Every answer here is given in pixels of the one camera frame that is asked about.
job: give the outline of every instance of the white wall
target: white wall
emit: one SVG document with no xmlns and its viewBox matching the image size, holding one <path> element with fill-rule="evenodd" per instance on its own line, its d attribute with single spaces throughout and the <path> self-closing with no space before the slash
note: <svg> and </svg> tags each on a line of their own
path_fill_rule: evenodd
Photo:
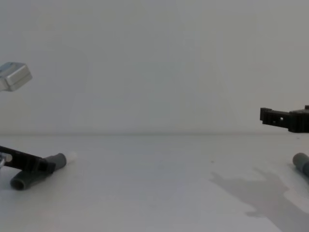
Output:
<svg viewBox="0 0 309 232">
<path fill-rule="evenodd" d="M 285 131 L 309 103 L 306 0 L 3 0 L 1 133 Z"/>
</svg>

